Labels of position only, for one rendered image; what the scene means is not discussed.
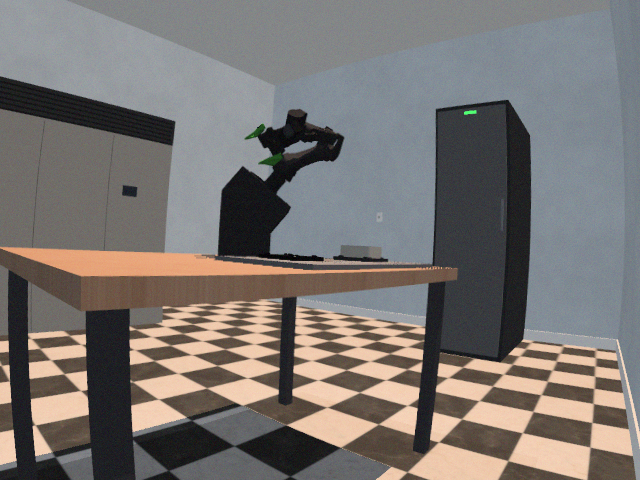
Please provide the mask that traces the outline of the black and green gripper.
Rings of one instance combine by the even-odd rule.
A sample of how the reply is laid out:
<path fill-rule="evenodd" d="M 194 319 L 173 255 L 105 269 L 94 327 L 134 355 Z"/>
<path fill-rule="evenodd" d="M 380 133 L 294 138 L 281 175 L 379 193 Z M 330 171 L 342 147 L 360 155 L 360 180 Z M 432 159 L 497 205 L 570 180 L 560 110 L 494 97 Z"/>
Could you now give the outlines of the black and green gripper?
<path fill-rule="evenodd" d="M 278 162 L 280 162 L 284 158 L 283 153 L 285 152 L 285 149 L 284 149 L 283 145 L 281 144 L 281 142 L 280 142 L 279 138 L 277 137 L 277 135 L 276 135 L 275 131 L 273 130 L 273 128 L 272 127 L 268 127 L 266 129 L 266 131 L 264 133 L 262 133 L 265 128 L 266 127 L 264 126 L 264 124 L 261 124 L 253 133 L 248 135 L 245 138 L 245 140 L 258 137 L 258 139 L 261 142 L 263 148 L 264 149 L 265 148 L 269 148 L 270 152 L 273 155 L 273 156 L 271 156 L 271 157 L 269 157 L 267 159 L 264 159 L 264 160 L 260 161 L 258 164 L 265 164 L 265 165 L 269 165 L 269 166 L 274 166 L 275 164 L 277 164 Z"/>

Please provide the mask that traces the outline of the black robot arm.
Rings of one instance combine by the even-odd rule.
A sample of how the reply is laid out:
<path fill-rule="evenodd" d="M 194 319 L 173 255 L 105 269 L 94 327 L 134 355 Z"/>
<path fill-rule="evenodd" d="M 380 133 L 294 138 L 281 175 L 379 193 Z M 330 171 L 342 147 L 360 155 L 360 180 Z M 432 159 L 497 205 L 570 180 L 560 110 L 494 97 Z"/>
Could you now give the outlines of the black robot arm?
<path fill-rule="evenodd" d="M 297 171 L 302 167 L 318 161 L 333 162 L 340 154 L 344 136 L 339 133 L 335 133 L 333 129 L 328 126 L 321 128 L 307 123 L 306 118 L 307 113 L 303 110 L 291 109 L 287 114 L 287 125 L 285 124 L 282 128 L 274 131 L 284 148 L 289 147 L 291 144 L 295 144 L 300 140 L 304 143 L 318 141 L 316 146 L 297 153 L 283 154 L 284 158 L 272 167 L 273 172 L 265 181 L 251 172 L 275 194 L 277 194 L 277 191 L 286 182 L 285 178 L 290 183 L 293 177 L 289 176 L 295 176 Z M 335 146 L 332 146 L 334 144 Z"/>

